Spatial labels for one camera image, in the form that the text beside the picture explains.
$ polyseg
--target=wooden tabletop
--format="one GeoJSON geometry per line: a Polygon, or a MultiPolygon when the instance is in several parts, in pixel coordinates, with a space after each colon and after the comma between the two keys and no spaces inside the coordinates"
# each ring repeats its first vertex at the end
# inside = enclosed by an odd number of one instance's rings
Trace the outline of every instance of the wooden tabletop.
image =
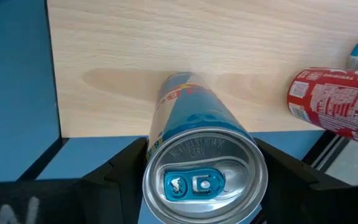
{"type": "Polygon", "coordinates": [[[286,94],[302,68],[344,68],[358,0],[48,0],[64,137],[146,135],[157,90],[199,73],[248,131],[317,129],[286,94]]]}

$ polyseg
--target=can rim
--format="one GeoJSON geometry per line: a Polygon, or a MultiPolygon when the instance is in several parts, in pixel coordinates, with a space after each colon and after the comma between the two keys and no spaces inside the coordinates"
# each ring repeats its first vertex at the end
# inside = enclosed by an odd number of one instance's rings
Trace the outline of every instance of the can rim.
{"type": "MultiPolygon", "coordinates": [[[[241,133],[238,133],[236,131],[226,129],[226,128],[202,127],[202,128],[190,129],[190,130],[186,130],[181,133],[178,133],[174,137],[170,138],[168,141],[164,142],[160,146],[160,148],[157,149],[156,152],[152,155],[152,157],[150,158],[149,163],[147,164],[147,167],[145,169],[144,178],[142,181],[142,190],[144,193],[145,203],[147,204],[147,206],[148,206],[149,210],[152,212],[152,214],[155,217],[157,217],[161,222],[172,223],[172,222],[177,222],[177,220],[167,216],[166,213],[161,212],[160,211],[161,207],[156,206],[157,199],[152,197],[152,193],[149,193],[149,194],[147,193],[147,192],[153,191],[152,189],[150,189],[151,188],[150,187],[150,185],[151,185],[150,176],[152,175],[151,172],[156,165],[155,161],[157,160],[157,158],[159,156],[161,156],[161,153],[164,151],[164,149],[167,146],[169,146],[171,143],[173,143],[174,141],[179,140],[179,139],[181,139],[185,136],[191,135],[191,134],[205,133],[205,132],[230,134],[232,137],[234,137],[234,139],[237,138],[237,141],[239,143],[245,145],[246,150],[251,152],[251,154],[256,158],[257,161],[255,162],[255,168],[257,168],[257,170],[259,171],[259,174],[255,176],[256,177],[255,179],[258,182],[259,188],[256,188],[254,190],[254,196],[251,197],[247,203],[241,203],[240,205],[235,207],[234,210],[237,211],[237,213],[234,213],[234,215],[232,217],[229,217],[225,220],[218,220],[218,222],[232,224],[232,223],[239,223],[239,222],[243,221],[249,215],[251,215],[252,212],[254,212],[254,210],[257,209],[258,205],[260,204],[260,202],[263,199],[263,196],[267,189],[268,173],[267,173],[267,166],[266,166],[266,163],[264,160],[264,156],[261,153],[261,151],[259,150],[259,148],[257,147],[255,142],[248,139],[246,136],[244,136],[241,133]]],[[[210,218],[205,219],[204,221],[199,220],[201,222],[194,220],[192,223],[217,223],[216,221],[211,222],[211,220],[209,220],[209,219],[210,218]]]]}

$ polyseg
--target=blue surface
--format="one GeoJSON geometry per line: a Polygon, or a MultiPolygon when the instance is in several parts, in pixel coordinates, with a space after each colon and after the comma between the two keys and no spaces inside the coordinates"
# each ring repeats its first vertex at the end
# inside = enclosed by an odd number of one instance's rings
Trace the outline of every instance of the blue surface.
{"type": "Polygon", "coordinates": [[[15,180],[58,137],[44,1],[0,1],[0,180],[15,180]]]}
{"type": "MultiPolygon", "coordinates": [[[[301,159],[316,143],[322,133],[322,131],[292,131],[251,133],[251,135],[301,159]]],[[[71,139],[41,173],[39,179],[82,177],[106,162],[136,138],[135,136],[130,136],[71,139]]],[[[242,223],[249,223],[256,213],[242,223]]],[[[144,202],[140,209],[139,223],[159,223],[144,202]]]]}

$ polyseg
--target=can top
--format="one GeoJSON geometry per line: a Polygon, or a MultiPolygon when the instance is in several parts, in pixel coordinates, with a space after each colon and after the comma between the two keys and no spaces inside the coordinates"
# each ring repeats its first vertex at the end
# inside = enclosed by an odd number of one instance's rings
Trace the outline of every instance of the can top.
{"type": "Polygon", "coordinates": [[[267,187],[262,153],[228,129],[179,134],[149,163],[145,201],[164,223],[238,223],[257,208],[267,187]]]}

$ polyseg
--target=wooden table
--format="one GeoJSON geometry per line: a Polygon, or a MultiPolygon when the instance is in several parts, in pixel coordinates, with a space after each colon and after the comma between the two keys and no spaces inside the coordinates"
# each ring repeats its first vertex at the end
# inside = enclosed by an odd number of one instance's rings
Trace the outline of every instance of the wooden table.
{"type": "Polygon", "coordinates": [[[286,106],[302,68],[339,67],[358,0],[49,0],[64,137],[145,135],[178,71],[207,79],[248,131],[317,129],[286,106]]]}

